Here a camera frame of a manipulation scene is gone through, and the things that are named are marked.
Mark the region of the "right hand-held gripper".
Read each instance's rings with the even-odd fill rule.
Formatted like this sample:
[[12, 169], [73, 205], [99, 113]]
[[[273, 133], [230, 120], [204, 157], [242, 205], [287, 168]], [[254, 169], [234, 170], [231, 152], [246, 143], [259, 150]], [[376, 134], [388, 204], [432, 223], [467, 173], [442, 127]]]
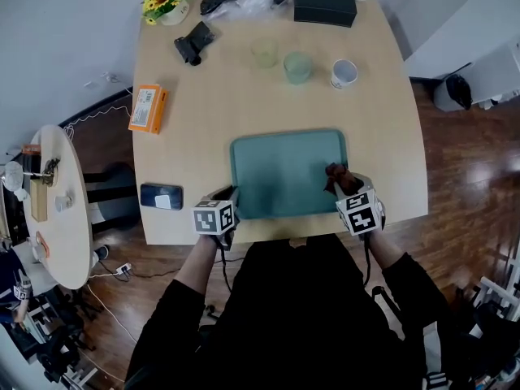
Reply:
[[385, 226], [385, 206], [376, 195], [373, 182], [367, 176], [354, 173], [361, 188], [353, 195], [346, 195], [335, 182], [336, 209], [351, 236], [364, 236]]

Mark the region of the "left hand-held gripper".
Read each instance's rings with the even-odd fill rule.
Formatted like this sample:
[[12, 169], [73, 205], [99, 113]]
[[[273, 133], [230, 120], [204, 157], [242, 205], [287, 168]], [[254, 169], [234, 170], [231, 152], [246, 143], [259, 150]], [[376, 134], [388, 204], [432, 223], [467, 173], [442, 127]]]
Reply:
[[228, 185], [205, 195], [192, 208], [194, 231], [209, 236], [223, 251], [232, 247], [235, 230], [240, 223], [238, 193], [237, 187]]

